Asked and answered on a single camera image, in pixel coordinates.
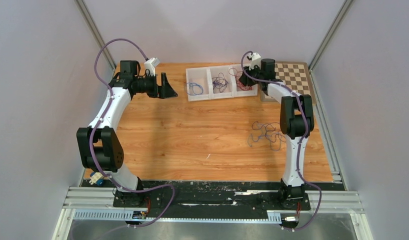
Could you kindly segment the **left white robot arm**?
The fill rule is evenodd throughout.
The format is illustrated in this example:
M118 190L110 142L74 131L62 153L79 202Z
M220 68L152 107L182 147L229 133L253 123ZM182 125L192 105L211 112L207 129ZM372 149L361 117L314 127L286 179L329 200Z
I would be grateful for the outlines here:
M97 116L87 127L80 127L76 132L83 167L109 178L119 192L127 193L126 200L133 207L143 205L146 194L141 180L124 164L124 151L117 137L117 128L134 95L146 94L159 99L178 96L169 84L166 73L156 74L159 63L157 57L147 59L144 74L141 74L138 61L122 60L120 71L105 83L107 95Z

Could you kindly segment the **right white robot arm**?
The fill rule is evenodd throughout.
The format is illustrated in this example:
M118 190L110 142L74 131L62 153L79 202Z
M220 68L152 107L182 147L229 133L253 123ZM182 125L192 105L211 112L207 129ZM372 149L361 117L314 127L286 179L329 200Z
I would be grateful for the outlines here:
M294 209L305 200L305 180L301 173L306 144L314 128L312 97L299 94L276 78L276 61L249 56L239 81L245 86L258 84L265 94L280 104L279 125L286 139L286 164L275 202L282 209Z

